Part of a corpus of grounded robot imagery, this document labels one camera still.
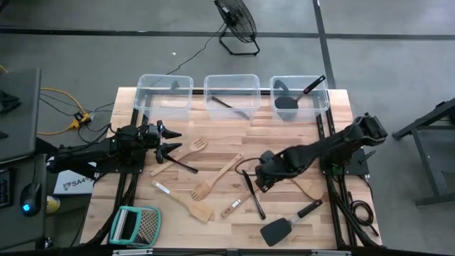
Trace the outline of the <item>black spatula plain handle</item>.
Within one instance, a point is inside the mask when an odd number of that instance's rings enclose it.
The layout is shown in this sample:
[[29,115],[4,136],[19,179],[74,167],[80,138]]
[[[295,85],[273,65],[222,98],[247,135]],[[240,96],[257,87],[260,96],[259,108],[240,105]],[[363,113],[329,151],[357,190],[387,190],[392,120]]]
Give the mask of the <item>black spatula plain handle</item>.
[[305,208],[301,209],[290,219],[280,218],[267,225],[265,225],[260,233],[266,244],[270,247],[282,241],[288,234],[291,233],[293,225],[307,216],[312,211],[316,210],[323,204],[321,199],[314,201]]

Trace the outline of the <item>black object on side table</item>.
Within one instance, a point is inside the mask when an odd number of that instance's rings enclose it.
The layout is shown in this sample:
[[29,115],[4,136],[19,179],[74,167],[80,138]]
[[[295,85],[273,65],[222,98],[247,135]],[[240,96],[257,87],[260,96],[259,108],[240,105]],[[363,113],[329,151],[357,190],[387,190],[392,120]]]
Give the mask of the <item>black object on side table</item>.
[[7,114],[21,105],[18,97],[0,90],[0,114]]

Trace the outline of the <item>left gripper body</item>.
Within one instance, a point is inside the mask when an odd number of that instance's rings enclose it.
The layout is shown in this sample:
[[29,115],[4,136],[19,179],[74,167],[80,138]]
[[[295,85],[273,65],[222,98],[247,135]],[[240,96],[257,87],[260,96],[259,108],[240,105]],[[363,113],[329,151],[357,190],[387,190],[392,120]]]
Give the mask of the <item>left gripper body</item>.
[[161,155],[161,145],[162,142],[162,131],[164,130],[164,124],[161,120],[158,120],[155,124],[159,128],[159,139],[151,140],[146,136],[148,124],[142,124],[140,126],[141,139],[143,141],[144,148],[146,149],[155,149],[156,162],[162,164],[164,162],[164,157]]

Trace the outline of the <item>grey side table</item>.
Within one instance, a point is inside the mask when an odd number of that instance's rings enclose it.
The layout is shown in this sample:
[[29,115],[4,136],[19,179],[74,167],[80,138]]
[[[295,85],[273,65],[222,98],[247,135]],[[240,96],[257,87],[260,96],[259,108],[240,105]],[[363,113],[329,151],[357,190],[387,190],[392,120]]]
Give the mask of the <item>grey side table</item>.
[[18,98],[20,105],[0,114],[0,163],[30,156],[36,148],[41,70],[16,70],[0,75],[0,91]]

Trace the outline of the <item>silver frame bracket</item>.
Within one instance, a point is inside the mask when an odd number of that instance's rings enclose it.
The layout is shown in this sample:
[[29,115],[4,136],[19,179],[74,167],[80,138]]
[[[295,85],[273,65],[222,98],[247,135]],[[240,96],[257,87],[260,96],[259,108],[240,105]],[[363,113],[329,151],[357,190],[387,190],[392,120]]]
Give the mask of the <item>silver frame bracket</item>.
[[112,256],[146,256],[153,255],[154,250],[148,249],[128,249],[128,250],[114,250]]
[[312,250],[311,256],[352,256],[350,251],[342,250]]

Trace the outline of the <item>teal box grater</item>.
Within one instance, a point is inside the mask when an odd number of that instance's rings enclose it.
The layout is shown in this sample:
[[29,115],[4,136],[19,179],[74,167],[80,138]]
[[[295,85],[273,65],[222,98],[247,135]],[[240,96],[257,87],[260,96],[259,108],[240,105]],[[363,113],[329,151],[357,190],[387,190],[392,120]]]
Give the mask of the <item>teal box grater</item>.
[[109,243],[137,248],[152,247],[161,229],[161,211],[152,206],[120,206],[109,234]]

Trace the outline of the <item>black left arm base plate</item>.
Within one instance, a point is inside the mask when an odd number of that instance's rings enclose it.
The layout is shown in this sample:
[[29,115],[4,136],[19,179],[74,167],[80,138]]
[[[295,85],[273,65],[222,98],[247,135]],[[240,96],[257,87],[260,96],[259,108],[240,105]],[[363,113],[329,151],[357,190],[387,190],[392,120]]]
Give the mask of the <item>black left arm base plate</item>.
[[97,171],[100,173],[140,174],[144,168],[146,149],[134,149],[108,154],[96,160]]

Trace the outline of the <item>curved wooden spatula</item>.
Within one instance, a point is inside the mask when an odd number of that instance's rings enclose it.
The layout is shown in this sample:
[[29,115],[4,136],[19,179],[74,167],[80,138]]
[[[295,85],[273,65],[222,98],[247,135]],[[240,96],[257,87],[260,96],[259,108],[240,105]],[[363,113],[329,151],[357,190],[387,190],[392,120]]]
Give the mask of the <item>curved wooden spatula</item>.
[[323,184],[319,181],[293,178],[291,180],[303,193],[313,200],[321,199],[324,194]]

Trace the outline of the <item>black slim utensil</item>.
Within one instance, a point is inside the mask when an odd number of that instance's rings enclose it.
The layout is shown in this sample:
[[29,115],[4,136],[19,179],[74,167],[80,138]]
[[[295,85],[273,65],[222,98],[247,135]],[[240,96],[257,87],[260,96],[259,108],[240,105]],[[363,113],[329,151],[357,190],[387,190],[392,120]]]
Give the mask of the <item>black slim utensil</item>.
[[255,189],[253,188],[253,185],[252,185],[252,182],[251,182],[251,179],[250,177],[248,176],[247,172],[245,170],[242,170],[242,175],[244,176],[245,178],[245,181],[247,183],[247,186],[252,194],[252,197],[253,197],[253,200],[255,202],[255,205],[257,207],[257,211],[259,213],[259,217],[262,219],[262,220],[265,220],[266,219],[266,214],[264,213],[257,197],[256,197],[256,194],[255,194]]
[[[221,105],[222,105],[222,106],[224,106],[224,107],[227,107],[227,108],[233,109],[233,107],[232,107],[232,106],[230,106],[230,105],[226,104],[225,102],[223,102],[222,100],[218,99],[218,98],[217,98],[217,97],[215,97],[215,96],[212,96],[212,97],[211,97],[211,100],[213,100],[213,101],[215,101],[215,102],[217,102],[217,103],[221,104]],[[247,114],[245,114],[244,112],[242,112],[242,111],[239,111],[239,110],[233,110],[233,112],[234,112],[235,114],[238,114],[238,115],[240,115],[240,116],[241,116],[242,118],[244,118],[244,119],[248,119],[248,120],[250,119],[250,117],[249,117]]]
[[183,168],[187,169],[188,171],[192,172],[193,174],[197,174],[198,173],[198,169],[195,169],[191,166],[188,166],[188,165],[185,165],[185,164],[182,164],[180,161],[174,159],[173,157],[169,156],[169,155],[165,155],[164,158],[168,161],[171,161],[175,164],[178,164],[180,166],[182,166]]

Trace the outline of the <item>yellow power plug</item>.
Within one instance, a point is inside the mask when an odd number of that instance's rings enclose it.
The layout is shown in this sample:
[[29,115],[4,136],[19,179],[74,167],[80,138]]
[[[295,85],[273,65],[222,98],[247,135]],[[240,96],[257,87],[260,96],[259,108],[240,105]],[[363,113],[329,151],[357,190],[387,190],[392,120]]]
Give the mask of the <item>yellow power plug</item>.
[[91,122],[90,114],[87,112],[77,112],[73,115],[73,120],[70,123],[70,129],[79,129],[83,124]]

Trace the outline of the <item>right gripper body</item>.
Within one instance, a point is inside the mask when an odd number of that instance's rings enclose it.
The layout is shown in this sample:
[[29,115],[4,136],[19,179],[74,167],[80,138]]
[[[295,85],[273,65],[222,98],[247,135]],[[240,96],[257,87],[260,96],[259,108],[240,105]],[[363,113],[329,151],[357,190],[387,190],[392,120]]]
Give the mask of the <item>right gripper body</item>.
[[284,162],[279,154],[266,151],[259,157],[260,165],[255,167],[256,185],[263,193],[284,179]]

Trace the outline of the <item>slotted wooden spoon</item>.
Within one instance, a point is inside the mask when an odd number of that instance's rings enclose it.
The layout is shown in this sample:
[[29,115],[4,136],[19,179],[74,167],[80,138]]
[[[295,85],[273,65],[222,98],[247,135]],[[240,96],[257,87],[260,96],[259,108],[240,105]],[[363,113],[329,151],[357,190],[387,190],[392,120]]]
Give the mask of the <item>slotted wooden spoon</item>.
[[[172,157],[174,159],[180,161],[183,157],[206,148],[207,145],[208,145],[208,139],[205,137],[199,137],[197,139],[194,139],[187,146],[187,148],[184,149],[182,152],[180,152],[176,156],[172,156]],[[165,169],[167,169],[168,167],[170,167],[172,164],[174,164],[174,163],[167,160],[167,162],[165,164],[160,164],[159,167],[157,167],[155,170],[153,170],[150,173],[150,175],[155,176],[155,175],[161,173],[162,171],[164,171]]]

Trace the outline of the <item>black computer mouse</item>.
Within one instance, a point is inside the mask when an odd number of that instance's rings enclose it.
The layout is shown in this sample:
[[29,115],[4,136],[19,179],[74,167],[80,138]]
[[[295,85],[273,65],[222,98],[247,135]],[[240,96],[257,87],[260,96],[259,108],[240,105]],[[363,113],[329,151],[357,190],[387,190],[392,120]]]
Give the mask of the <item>black computer mouse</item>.
[[20,195],[21,212],[26,217],[32,217],[39,213],[42,206],[42,186],[40,183],[29,183]]

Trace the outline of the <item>wooden fork spatula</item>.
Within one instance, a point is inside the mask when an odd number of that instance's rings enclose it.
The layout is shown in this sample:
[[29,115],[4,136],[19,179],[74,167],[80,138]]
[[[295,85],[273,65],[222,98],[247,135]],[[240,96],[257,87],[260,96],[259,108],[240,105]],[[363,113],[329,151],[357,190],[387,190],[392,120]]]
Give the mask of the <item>wooden fork spatula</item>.
[[237,162],[242,160],[244,157],[243,153],[237,154],[232,160],[230,160],[224,167],[221,168],[214,176],[199,183],[191,192],[191,198],[195,201],[203,200],[212,190],[214,184],[220,179],[229,169],[231,169]]

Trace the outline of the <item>black keyboard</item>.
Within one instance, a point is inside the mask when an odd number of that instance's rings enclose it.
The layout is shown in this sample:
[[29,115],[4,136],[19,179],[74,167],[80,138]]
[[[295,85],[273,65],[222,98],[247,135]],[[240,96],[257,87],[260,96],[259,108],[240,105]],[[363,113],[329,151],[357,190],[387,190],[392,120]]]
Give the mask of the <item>black keyboard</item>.
[[12,168],[0,169],[0,209],[14,202],[14,173]]

